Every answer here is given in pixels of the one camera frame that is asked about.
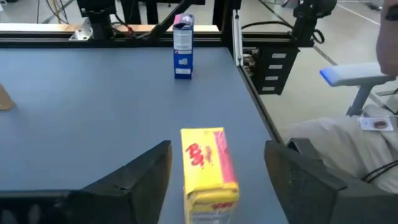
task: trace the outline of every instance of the blue table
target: blue table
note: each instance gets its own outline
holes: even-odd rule
[[[159,223],[183,223],[180,129],[225,127],[241,199],[233,223],[287,223],[263,159],[270,134],[224,48],[195,49],[174,80],[172,49],[1,49],[0,190],[81,189],[165,139]]]

